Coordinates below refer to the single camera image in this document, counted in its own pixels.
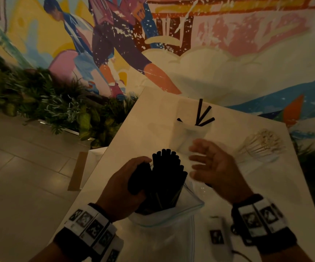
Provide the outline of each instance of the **white table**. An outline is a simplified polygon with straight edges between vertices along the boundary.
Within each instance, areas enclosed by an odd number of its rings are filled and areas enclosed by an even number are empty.
[[[177,102],[182,98],[161,90],[148,87],[144,89],[57,231],[78,207],[95,202],[111,175],[129,159],[151,156],[158,150],[168,148],[176,119]],[[212,110],[215,121],[206,138],[226,144],[229,149],[235,149],[248,135],[262,128],[274,131],[285,142],[287,151],[279,160],[258,169],[246,179],[256,193],[270,198],[278,205],[296,234],[299,245],[315,261],[315,207],[285,124],[216,105],[212,105]],[[202,220],[210,214],[223,216],[231,224],[230,210],[231,206],[216,194],[212,200],[206,198],[205,207],[195,215],[195,235],[198,236],[203,231]],[[149,252],[142,248],[148,241],[147,238],[138,237],[138,234],[127,235],[128,229],[137,230],[128,219],[116,222],[115,225],[118,227],[117,234],[125,240],[118,261],[177,260],[177,257],[164,254],[173,253],[170,250],[173,246],[164,247],[153,256],[145,254],[137,259],[137,253]],[[203,246],[197,239],[196,237],[195,261],[215,261],[209,247]],[[247,255],[253,262],[260,261],[256,248],[245,247],[240,237],[232,236],[231,240],[235,250]],[[234,261],[241,262],[244,259],[235,256]]]

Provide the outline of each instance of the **black straw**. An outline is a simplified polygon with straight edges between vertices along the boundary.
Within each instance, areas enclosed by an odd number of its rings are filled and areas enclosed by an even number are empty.
[[[205,112],[201,115],[201,117],[199,118],[198,124],[204,119],[204,117],[207,115],[207,113],[211,110],[211,106],[208,106],[207,109],[205,110]]]
[[[210,119],[206,120],[205,122],[199,124],[198,126],[200,126],[200,127],[205,126],[205,125],[207,125],[208,123],[211,123],[214,120],[215,120],[214,118],[210,118]]]
[[[198,114],[197,114],[197,116],[196,116],[196,123],[195,123],[195,126],[198,126],[198,125],[199,125],[201,107],[202,107],[202,98],[200,98],[200,100],[199,100]]]

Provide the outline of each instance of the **painted figure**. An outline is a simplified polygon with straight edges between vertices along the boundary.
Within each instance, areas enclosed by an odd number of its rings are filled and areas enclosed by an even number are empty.
[[[78,53],[74,58],[74,64],[82,78],[88,82],[87,90],[106,97],[124,98],[117,83],[111,87],[94,63],[91,49],[93,27],[81,17],[63,12],[56,0],[45,0],[43,8],[56,21],[63,21],[64,28],[72,38]],[[107,59],[111,57],[113,49],[107,55]]]
[[[125,61],[145,75],[162,90],[174,94],[181,91],[167,74],[148,60],[135,46],[131,27],[145,16],[146,0],[88,0],[89,10],[94,16],[92,51],[95,64],[106,80],[115,82],[107,65],[108,56],[115,48]]]

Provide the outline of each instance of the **left hand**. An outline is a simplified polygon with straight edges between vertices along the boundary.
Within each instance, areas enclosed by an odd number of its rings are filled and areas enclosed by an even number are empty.
[[[143,190],[137,195],[129,193],[128,180],[138,165],[151,161],[146,156],[133,158],[109,179],[96,204],[103,208],[111,222],[125,219],[137,210],[145,200],[146,196]]]
[[[142,3],[138,2],[137,7],[132,11],[132,15],[141,22],[145,17],[145,9]]]

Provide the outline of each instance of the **wristband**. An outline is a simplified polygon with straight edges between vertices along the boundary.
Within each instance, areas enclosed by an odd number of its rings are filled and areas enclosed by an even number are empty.
[[[53,242],[74,261],[83,261],[90,256],[93,261],[107,257],[107,260],[110,258],[108,261],[114,262],[123,247],[123,240],[115,233],[116,228],[104,210],[90,203],[70,216]]]
[[[234,226],[245,245],[256,245],[261,254],[271,254],[297,244],[280,210],[259,194],[234,204]]]

